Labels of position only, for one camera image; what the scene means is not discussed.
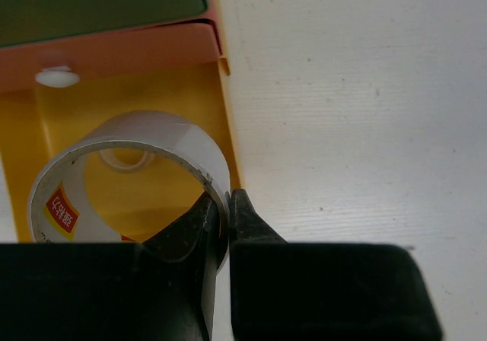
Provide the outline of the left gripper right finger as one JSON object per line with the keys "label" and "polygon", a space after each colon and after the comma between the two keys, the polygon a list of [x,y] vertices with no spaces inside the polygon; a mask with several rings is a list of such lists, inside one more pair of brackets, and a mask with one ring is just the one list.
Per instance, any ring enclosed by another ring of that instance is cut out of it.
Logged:
{"label": "left gripper right finger", "polygon": [[230,204],[236,340],[440,340],[409,251],[391,244],[288,242],[237,189]]}

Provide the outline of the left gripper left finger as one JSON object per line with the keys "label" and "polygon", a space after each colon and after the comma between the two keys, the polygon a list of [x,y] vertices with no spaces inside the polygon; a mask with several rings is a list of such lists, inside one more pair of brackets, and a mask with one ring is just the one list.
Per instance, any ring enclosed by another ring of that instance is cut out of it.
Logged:
{"label": "left gripper left finger", "polygon": [[146,242],[3,244],[3,340],[209,340],[217,206],[208,194]]}

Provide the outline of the large white tape roll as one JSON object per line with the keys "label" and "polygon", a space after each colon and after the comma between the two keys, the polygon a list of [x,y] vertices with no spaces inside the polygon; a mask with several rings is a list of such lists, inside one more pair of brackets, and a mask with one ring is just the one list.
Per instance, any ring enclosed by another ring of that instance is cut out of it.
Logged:
{"label": "large white tape roll", "polygon": [[102,123],[74,145],[61,151],[41,170],[30,190],[27,220],[37,243],[120,242],[92,207],[84,183],[89,154],[114,148],[143,151],[133,172],[153,155],[167,158],[192,174],[214,200],[220,218],[217,264],[228,257],[231,178],[216,142],[199,126],[180,116],[156,110],[136,110]]}

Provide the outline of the yellow cardboard box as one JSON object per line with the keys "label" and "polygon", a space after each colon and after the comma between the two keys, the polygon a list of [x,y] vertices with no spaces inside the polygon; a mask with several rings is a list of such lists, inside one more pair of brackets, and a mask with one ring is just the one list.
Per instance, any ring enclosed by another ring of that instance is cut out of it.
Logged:
{"label": "yellow cardboard box", "polygon": [[[242,185],[223,62],[103,78],[66,89],[33,88],[1,96],[1,239],[28,242],[27,202],[38,173],[58,153],[106,120],[133,110],[160,110],[204,129],[222,150],[231,185]],[[95,153],[87,159],[88,198],[123,235],[145,241],[197,200],[190,173],[157,157],[131,174],[117,173]]]}

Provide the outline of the orange cardboard box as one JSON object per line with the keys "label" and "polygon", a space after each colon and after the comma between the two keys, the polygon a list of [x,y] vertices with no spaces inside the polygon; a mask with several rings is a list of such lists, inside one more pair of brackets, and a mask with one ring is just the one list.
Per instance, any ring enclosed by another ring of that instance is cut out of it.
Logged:
{"label": "orange cardboard box", "polygon": [[1,45],[1,90],[63,88],[95,78],[214,62],[222,55],[217,0],[208,0],[208,10],[192,18]]}

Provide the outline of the green drawer box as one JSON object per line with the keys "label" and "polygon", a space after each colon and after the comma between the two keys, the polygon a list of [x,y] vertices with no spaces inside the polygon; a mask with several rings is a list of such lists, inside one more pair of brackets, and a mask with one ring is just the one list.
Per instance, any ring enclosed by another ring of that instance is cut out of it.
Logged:
{"label": "green drawer box", "polygon": [[208,0],[1,0],[1,45],[162,24],[207,10]]}

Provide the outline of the small clear tape roll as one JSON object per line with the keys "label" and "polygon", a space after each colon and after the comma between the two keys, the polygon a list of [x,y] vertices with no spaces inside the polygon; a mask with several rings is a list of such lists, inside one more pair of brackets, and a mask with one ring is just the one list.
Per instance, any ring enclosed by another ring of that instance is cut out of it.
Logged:
{"label": "small clear tape roll", "polygon": [[132,148],[108,148],[97,152],[98,158],[112,171],[132,174],[143,170],[155,159],[155,154]]}

